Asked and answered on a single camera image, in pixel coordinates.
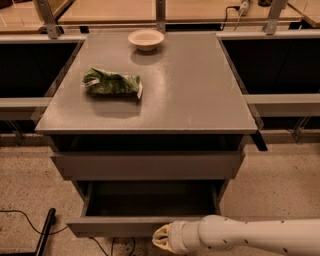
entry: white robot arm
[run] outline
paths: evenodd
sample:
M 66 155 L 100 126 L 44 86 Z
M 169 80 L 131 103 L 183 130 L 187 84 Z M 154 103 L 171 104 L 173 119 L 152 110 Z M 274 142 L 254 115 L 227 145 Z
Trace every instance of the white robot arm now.
M 218 215 L 175 221 L 158 229 L 153 243 L 176 254 L 250 246 L 289 256 L 320 255 L 320 219 L 239 222 Z

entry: open drawer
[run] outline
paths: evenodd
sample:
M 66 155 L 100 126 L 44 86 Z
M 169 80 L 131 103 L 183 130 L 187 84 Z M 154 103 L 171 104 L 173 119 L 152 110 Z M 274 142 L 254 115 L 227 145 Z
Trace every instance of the open drawer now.
M 214 181 L 88 182 L 80 218 L 67 220 L 77 237 L 150 237 L 176 219 L 215 214 Z
M 59 152 L 52 160 L 66 180 L 232 179 L 241 151 Z

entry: metal bracket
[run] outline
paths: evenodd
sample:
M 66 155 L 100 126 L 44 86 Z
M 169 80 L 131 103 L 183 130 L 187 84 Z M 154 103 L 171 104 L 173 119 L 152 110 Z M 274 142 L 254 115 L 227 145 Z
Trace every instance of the metal bracket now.
M 36 251 L 34 253 L 35 256 L 42 256 L 45 253 L 46 243 L 49 237 L 51 226 L 56 223 L 56 209 L 51 208 L 47 214 L 46 222 L 43 225 L 41 236 L 39 238 Z
M 15 121 L 7 120 L 7 121 L 5 121 L 5 123 L 10 127 L 11 131 L 15 135 L 16 144 L 18 146 L 20 146 L 22 141 L 24 140 L 22 129 L 20 128 L 20 126 Z
M 48 0 L 36 0 L 41 12 L 43 21 L 46 25 L 47 33 L 49 38 L 57 39 L 61 34 L 57 22 L 53 17 Z
M 259 130 L 255 134 L 250 134 L 250 136 L 259 151 L 268 151 L 268 147 Z
M 301 117 L 293 128 L 292 137 L 298 144 L 302 144 L 301 134 L 310 118 L 310 116 Z
M 156 0 L 156 22 L 157 30 L 166 32 L 166 0 Z
M 273 35 L 277 30 L 278 20 L 282 9 L 286 7 L 288 0 L 273 0 L 268 16 L 268 23 L 263 26 L 267 35 Z

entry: black cable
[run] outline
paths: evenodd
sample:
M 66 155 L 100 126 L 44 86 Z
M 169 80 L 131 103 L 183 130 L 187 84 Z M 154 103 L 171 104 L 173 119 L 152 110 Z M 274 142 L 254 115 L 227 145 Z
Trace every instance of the black cable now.
M 132 256 L 132 255 L 133 255 L 134 250 L 135 250 L 135 248 L 136 248 L 136 240 L 134 239 L 134 237 L 131 237 L 131 239 L 132 239 L 132 242 L 133 242 L 133 246 L 132 246 L 132 250 L 131 250 L 129 256 Z
M 239 5 L 232 5 L 232 6 L 227 6 L 226 7 L 226 15 L 225 15 L 225 19 L 224 19 L 224 22 L 222 24 L 222 27 L 221 27 L 221 31 L 224 30 L 224 27 L 225 27 L 226 22 L 228 20 L 228 9 L 235 9 L 235 10 L 239 11 L 240 10 L 240 6 Z
M 11 213 L 11 212 L 14 212 L 14 213 L 16 213 L 16 212 L 22 213 L 22 214 L 26 217 L 27 221 L 29 222 L 30 226 L 32 227 L 32 229 L 33 229 L 35 232 L 37 232 L 39 235 L 45 235 L 44 233 L 38 231 L 38 230 L 33 226 L 33 224 L 31 223 L 31 221 L 29 220 L 28 215 L 27 215 L 26 213 L 24 213 L 23 211 L 19 211 L 19 210 L 0 210 L 0 212 L 4 212 L 4 213 Z M 60 229 L 60 230 L 58 230 L 58 231 L 49 233 L 48 235 L 51 236 L 51 235 L 58 234 L 58 233 L 62 232 L 63 230 L 67 229 L 67 228 L 68 228 L 68 226 L 66 226 L 66 227 L 64 227 L 63 229 Z
M 112 244 L 111 244 L 111 256 L 113 255 L 113 246 L 114 246 L 114 244 L 115 244 L 115 242 L 116 242 L 116 237 L 114 237 L 113 239 L 112 239 Z
M 19 210 L 0 210 L 0 212 L 3 212 L 3 213 L 21 213 L 21 214 L 23 214 L 23 215 L 26 217 L 28 223 L 30 224 L 30 226 L 32 227 L 32 229 L 33 229 L 35 232 L 37 232 L 39 235 L 45 235 L 44 233 L 38 231 L 38 230 L 33 226 L 33 224 L 32 224 L 32 222 L 30 221 L 28 215 L 27 215 L 26 213 L 24 213 L 23 211 L 19 211 Z M 58 231 L 49 233 L 48 235 L 50 236 L 50 235 L 58 234 L 58 233 L 64 231 L 65 229 L 67 229 L 67 228 L 68 228 L 68 226 L 66 226 L 66 227 L 64 227 L 63 229 L 60 229 L 60 230 L 58 230 Z M 95 242 L 97 243 L 97 245 L 99 246 L 99 248 L 101 249 L 101 251 L 102 251 L 106 256 L 109 256 L 109 255 L 106 253 L 106 251 L 102 248 L 102 246 L 100 245 L 100 243 L 99 243 L 94 237 L 89 237 L 89 239 L 92 239 L 93 241 L 95 241 Z M 114 247 L 114 244 L 115 244 L 116 239 L 117 239 L 117 238 L 115 237 L 115 238 L 113 238 L 113 240 L 112 240 L 111 256 L 112 256 L 112 254 L 113 254 L 113 247 Z M 135 246 L 136 246 L 136 241 L 135 241 L 135 239 L 134 239 L 133 237 L 132 237 L 132 241 L 133 241 L 133 246 L 132 246 L 132 250 L 131 250 L 129 256 L 132 256 L 132 255 L 133 255 L 133 252 L 134 252 Z
M 99 242 L 94 238 L 94 237 L 89 237 L 89 239 L 92 239 L 93 241 L 95 241 L 97 243 L 97 245 L 99 246 L 99 248 L 101 249 L 101 251 L 103 251 L 104 255 L 109 256 L 105 250 L 103 250 L 102 246 L 99 244 Z

